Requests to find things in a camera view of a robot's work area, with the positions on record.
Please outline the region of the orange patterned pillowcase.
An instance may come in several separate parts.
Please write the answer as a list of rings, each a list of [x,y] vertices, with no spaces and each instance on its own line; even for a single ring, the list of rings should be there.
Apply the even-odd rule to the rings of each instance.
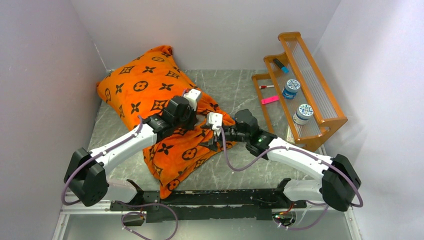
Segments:
[[[132,130],[139,119],[160,113],[169,100],[196,85],[178,67],[169,45],[160,45],[117,68],[96,84],[99,97]],[[160,183],[160,198],[167,198],[214,151],[201,146],[214,133],[196,125],[178,128],[173,134],[143,150],[144,162]]]

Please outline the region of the orange wooden rack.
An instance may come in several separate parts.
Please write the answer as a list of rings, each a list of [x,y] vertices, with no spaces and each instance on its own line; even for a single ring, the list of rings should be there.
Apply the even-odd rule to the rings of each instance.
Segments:
[[[283,53],[267,55],[266,73],[251,77],[271,133],[270,113],[282,114],[291,141],[318,150],[348,120],[300,32],[278,35]]]

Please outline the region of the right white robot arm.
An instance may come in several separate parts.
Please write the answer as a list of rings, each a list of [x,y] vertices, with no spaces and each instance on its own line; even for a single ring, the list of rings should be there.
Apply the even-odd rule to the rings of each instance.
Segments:
[[[226,153],[228,142],[245,143],[245,148],[255,158],[239,168],[228,163],[235,172],[244,171],[258,160],[264,159],[283,163],[312,178],[283,180],[274,195],[278,206],[286,208],[296,201],[310,201],[312,204],[323,202],[340,212],[345,212],[350,207],[364,206],[364,200],[359,193],[362,182],[346,156],[337,154],[331,157],[290,144],[261,129],[258,120],[248,109],[238,111],[234,120],[234,125],[224,125],[222,114],[208,113],[201,128],[213,131],[213,137],[200,145],[212,151],[218,151],[218,145],[221,145]]]

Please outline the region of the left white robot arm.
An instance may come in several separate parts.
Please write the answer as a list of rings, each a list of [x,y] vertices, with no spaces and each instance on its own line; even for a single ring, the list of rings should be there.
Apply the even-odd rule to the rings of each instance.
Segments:
[[[192,130],[197,122],[201,92],[195,89],[174,96],[161,113],[139,119],[139,125],[116,140],[87,151],[76,150],[64,177],[61,193],[63,205],[83,203],[93,206],[101,200],[120,201],[130,210],[143,203],[143,190],[132,180],[118,181],[109,177],[113,169],[134,154],[170,137],[178,128]]]

